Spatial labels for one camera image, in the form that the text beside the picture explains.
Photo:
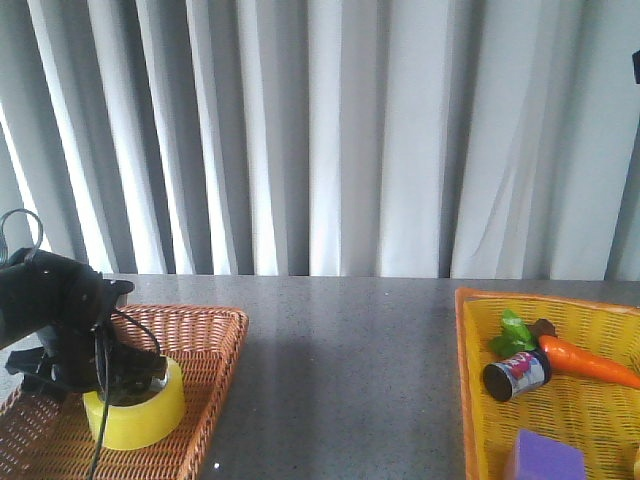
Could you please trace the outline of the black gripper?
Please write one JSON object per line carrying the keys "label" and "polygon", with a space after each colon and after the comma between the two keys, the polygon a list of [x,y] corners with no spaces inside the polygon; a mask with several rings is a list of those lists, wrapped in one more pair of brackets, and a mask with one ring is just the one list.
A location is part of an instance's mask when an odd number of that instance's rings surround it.
{"label": "black gripper", "polygon": [[[134,284],[96,272],[63,276],[54,272],[4,274],[4,346],[31,334],[41,345],[13,350],[5,364],[23,376],[27,391],[86,393],[99,388],[95,328],[111,317],[120,297]],[[109,352],[102,398],[110,405],[134,406],[167,385],[167,358],[157,352],[116,345]]]}

